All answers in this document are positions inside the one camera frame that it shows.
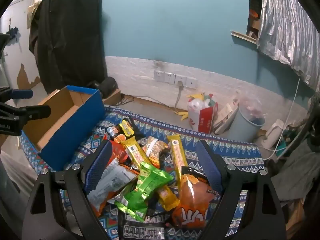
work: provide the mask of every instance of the white wall socket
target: white wall socket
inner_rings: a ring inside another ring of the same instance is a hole
[[[182,82],[182,85],[185,86],[185,85],[186,85],[186,81],[187,81],[187,77],[177,74],[174,83],[175,83],[176,85],[179,85],[179,84],[178,84],[179,81],[181,81],[181,82]]]
[[[198,80],[196,78],[193,78],[193,77],[187,77],[185,86],[188,87],[188,88],[197,88]]]
[[[157,82],[164,82],[164,71],[155,70],[153,78]]]
[[[173,73],[168,73],[168,72],[164,73],[164,82],[166,83],[174,85],[175,78],[176,78],[176,75]]]

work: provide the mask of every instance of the white door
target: white door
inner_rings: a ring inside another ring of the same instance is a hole
[[[19,0],[13,2],[1,17],[0,31],[6,33],[11,28],[17,27],[17,40],[9,41],[4,48],[4,70],[11,88],[28,88],[39,81],[39,72],[34,55],[29,51],[29,29],[27,29],[27,11],[32,0]]]

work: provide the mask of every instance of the blue cardboard box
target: blue cardboard box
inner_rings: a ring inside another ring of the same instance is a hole
[[[23,127],[22,137],[49,166],[62,171],[80,143],[105,115],[100,91],[66,86],[40,104],[49,105],[51,115],[29,121]]]

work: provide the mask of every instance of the curtain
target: curtain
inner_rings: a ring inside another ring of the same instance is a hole
[[[300,3],[297,0],[262,0],[260,19],[258,50],[289,65],[318,92],[320,36]]]

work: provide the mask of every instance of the black wardrobe cover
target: black wardrobe cover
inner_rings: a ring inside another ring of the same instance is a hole
[[[104,80],[99,0],[42,0],[31,23],[29,50],[47,93]]]

